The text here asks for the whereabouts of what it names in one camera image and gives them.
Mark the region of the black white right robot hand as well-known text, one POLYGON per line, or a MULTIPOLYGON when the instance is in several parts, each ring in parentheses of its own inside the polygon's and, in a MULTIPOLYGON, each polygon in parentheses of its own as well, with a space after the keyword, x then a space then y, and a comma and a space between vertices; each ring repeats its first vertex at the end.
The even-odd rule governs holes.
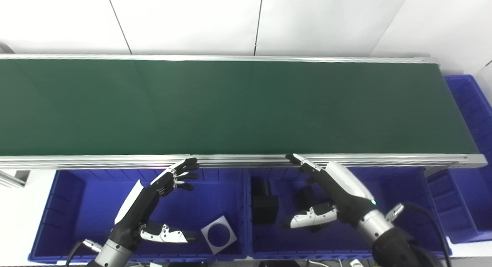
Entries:
POLYGON ((285 158, 309 174, 331 201, 284 218, 282 228, 304 228, 339 220, 362 230, 366 225, 386 222, 371 192, 347 167, 330 161, 323 168, 299 154, 287 154, 285 158))

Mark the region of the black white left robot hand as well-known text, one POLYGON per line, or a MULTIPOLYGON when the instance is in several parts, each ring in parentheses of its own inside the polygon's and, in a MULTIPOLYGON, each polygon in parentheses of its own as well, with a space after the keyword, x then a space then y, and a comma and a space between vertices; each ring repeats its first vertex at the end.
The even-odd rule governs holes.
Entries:
POLYGON ((193 171, 199 168, 197 158, 186 158, 158 174, 148 186, 140 181, 128 195, 115 219, 108 242, 116 249, 127 249, 134 252, 141 242, 141 233, 148 241, 169 244, 189 244, 199 241, 197 232, 184 231, 167 224, 150 222, 149 218, 159 200, 175 189, 193 190, 194 187, 186 179, 198 179, 193 171))

